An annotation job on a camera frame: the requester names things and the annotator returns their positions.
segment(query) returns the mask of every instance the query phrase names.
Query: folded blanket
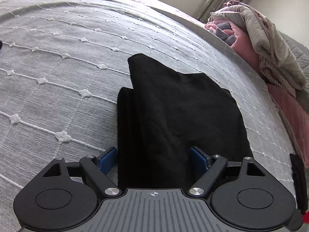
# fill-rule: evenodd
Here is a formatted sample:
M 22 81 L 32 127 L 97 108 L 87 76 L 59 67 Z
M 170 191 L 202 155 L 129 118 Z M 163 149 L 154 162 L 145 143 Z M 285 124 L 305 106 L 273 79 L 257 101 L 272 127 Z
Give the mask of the folded blanket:
M 240 55 L 261 78 L 265 76 L 260 71 L 259 56 L 254 51 L 249 36 L 240 29 L 236 24 L 227 20 L 216 20 L 205 24 L 205 29 L 213 32 L 222 41 L 227 43 L 231 48 Z
M 208 22 L 229 20 L 248 32 L 252 46 L 259 55 L 261 72 L 271 83 L 295 97 L 295 89 L 302 90 L 306 78 L 275 25 L 247 4 L 231 0 L 224 6 L 211 13 Z

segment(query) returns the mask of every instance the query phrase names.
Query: ribbed gray surface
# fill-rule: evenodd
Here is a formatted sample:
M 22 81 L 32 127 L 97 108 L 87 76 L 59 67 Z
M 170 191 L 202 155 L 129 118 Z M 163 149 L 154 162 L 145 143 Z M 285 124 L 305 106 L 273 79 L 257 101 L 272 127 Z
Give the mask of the ribbed gray surface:
M 89 221 L 66 232 L 240 232 L 217 219 L 206 202 L 184 196 L 180 189 L 129 189 L 118 199 L 103 202 Z M 306 232 L 304 225 L 298 232 Z M 280 228 L 276 232 L 288 232 Z

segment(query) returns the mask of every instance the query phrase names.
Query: metal screw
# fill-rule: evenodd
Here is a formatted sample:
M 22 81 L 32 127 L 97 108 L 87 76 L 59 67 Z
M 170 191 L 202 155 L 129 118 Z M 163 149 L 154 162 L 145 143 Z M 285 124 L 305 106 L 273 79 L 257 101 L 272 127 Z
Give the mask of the metal screw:
M 106 193 L 107 195 L 117 195 L 119 194 L 120 190 L 118 188 L 115 187 L 109 187 L 107 189 L 105 189 L 104 193 Z
M 192 195 L 201 195 L 204 193 L 204 189 L 200 187 L 193 187 L 189 190 L 189 193 Z

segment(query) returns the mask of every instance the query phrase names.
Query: black towel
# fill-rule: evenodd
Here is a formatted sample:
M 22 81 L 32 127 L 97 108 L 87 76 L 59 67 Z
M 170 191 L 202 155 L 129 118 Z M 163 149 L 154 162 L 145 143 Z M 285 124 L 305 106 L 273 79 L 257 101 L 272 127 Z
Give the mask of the black towel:
M 230 92 L 204 73 L 182 74 L 143 54 L 128 59 L 133 89 L 118 95 L 118 186 L 183 188 L 194 183 L 188 151 L 230 161 L 252 156 Z

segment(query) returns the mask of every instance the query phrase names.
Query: bed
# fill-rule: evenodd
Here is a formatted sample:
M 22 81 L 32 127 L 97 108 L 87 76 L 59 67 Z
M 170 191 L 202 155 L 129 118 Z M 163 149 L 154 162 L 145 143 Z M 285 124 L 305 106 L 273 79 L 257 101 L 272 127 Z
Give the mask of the bed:
M 203 27 L 157 0 L 0 3 L 0 231 L 20 228 L 14 197 L 53 158 L 117 147 L 117 95 L 132 87 L 136 53 L 228 89 L 254 158 L 295 196 L 294 149 L 265 82 Z

